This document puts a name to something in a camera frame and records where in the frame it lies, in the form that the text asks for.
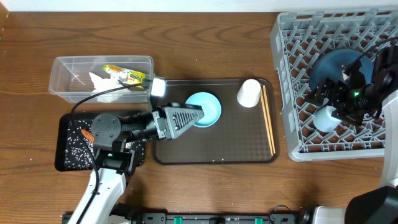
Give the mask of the light blue cup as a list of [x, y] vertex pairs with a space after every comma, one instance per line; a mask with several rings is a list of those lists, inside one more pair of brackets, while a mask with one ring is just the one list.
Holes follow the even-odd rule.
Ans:
[[313, 124], [318, 131], [329, 133], [341, 123], [340, 119], [332, 116], [335, 110], [332, 106], [324, 106], [314, 114]]

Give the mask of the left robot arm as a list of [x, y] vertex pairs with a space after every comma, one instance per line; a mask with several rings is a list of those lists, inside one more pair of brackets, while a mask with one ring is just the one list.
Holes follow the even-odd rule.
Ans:
[[106, 223], [138, 166], [137, 149], [127, 143], [176, 139], [204, 117], [201, 106], [169, 103], [131, 116], [101, 113], [93, 119], [93, 171], [70, 223]]

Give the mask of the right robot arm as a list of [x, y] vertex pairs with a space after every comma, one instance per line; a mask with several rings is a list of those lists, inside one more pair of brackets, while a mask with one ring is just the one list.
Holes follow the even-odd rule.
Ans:
[[323, 133], [346, 122], [382, 120], [384, 165], [379, 187], [345, 207], [306, 210], [301, 223], [397, 223], [397, 46], [376, 51], [374, 60], [355, 50], [334, 50], [312, 68], [305, 100], [319, 107], [313, 125]]

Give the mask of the orange carrot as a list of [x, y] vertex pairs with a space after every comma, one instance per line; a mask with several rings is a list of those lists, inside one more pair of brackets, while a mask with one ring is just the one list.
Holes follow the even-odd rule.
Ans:
[[89, 140], [89, 142], [94, 143], [95, 138], [94, 138], [93, 134], [90, 131], [82, 129], [81, 133], [87, 140]]

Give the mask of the light blue bowl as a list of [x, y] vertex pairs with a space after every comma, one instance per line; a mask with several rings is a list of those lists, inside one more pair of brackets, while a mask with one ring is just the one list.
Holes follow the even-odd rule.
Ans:
[[202, 107], [204, 117], [194, 124], [194, 126], [198, 128], [207, 128], [212, 126], [221, 116], [221, 103], [217, 97], [211, 93], [195, 93], [189, 96], [185, 103]]

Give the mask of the white rice pile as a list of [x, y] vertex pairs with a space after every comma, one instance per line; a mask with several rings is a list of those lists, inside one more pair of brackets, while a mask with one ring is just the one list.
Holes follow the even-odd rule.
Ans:
[[[92, 161], [87, 151], [83, 148], [83, 143], [79, 140], [78, 133], [70, 121], [67, 126], [65, 137], [66, 149], [65, 161], [66, 170], [92, 170]], [[142, 141], [133, 141], [126, 144], [128, 148], [136, 149], [139, 159], [139, 165], [143, 163], [145, 157], [146, 144]]]

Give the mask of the yellow-green snack wrapper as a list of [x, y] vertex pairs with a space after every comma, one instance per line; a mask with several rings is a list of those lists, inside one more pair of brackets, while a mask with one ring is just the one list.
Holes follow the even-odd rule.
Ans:
[[135, 85], [142, 88], [142, 83], [146, 78], [146, 74], [135, 70], [122, 68], [116, 65], [106, 64], [103, 71], [109, 74], [110, 79], [121, 85]]

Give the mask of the white cup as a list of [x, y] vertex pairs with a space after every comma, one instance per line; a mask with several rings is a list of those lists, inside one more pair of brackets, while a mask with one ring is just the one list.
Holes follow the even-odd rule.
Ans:
[[245, 108], [252, 108], [259, 102], [261, 84], [255, 79], [246, 80], [237, 94], [238, 103]]

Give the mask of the dark blue plate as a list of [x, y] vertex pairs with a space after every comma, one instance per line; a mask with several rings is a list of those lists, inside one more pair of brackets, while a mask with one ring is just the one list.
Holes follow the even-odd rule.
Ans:
[[338, 49], [318, 58], [310, 73], [309, 86], [311, 91], [315, 91], [317, 86], [323, 84], [326, 78], [336, 84], [341, 81], [347, 85], [348, 80], [345, 81], [343, 78], [343, 67], [354, 62], [360, 55], [361, 53], [355, 50]]

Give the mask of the white napkin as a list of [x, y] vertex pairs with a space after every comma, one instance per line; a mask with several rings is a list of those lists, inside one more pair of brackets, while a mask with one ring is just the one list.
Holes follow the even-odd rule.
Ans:
[[[94, 90], [92, 91], [93, 94], [111, 90], [114, 88], [122, 87], [123, 85], [119, 83], [119, 81], [115, 78], [101, 78], [100, 76], [89, 73], [91, 81], [93, 82]], [[112, 93], [103, 94], [101, 96], [97, 96], [97, 101], [101, 103], [111, 103], [115, 102], [119, 99], [123, 94], [129, 93], [130, 89], [125, 88], [123, 90], [114, 91]]]

